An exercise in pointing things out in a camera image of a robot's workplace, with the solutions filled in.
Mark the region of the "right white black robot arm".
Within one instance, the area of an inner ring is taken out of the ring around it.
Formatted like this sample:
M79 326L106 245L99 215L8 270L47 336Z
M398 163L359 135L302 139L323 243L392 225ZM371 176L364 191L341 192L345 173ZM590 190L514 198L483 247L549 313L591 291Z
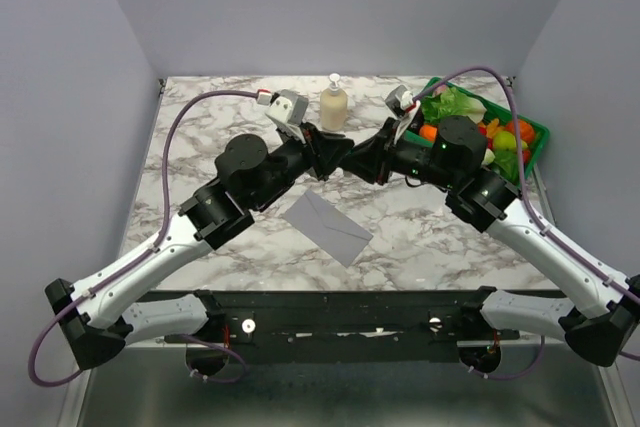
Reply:
M564 341L582 359L611 366L639 324L639 280L606 266L550 224L523 190L483 165L488 140L464 116L441 121L430 147L400 138L390 118L356 145L343 170L383 185L397 173L445 191L461 221L521 255L564 294L559 300L490 291L464 309L460 326L480 339L519 330Z

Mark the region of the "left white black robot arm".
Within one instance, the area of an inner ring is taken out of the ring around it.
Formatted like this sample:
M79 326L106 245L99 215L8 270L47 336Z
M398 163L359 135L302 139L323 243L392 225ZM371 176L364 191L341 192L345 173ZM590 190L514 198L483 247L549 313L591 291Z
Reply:
M118 355L135 328L125 311L162 280L234 239L303 174L324 181L351 151L353 140L303 123L268 150L255 134L232 138L216 157L216 176L164 219L160 231L81 281L56 279L44 289L81 370Z

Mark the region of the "grey envelope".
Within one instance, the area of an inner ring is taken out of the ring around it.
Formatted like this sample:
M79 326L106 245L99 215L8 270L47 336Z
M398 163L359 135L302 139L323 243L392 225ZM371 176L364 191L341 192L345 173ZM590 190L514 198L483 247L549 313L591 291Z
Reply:
M311 190L293 203L284 218L344 267L349 267L373 238L366 229Z

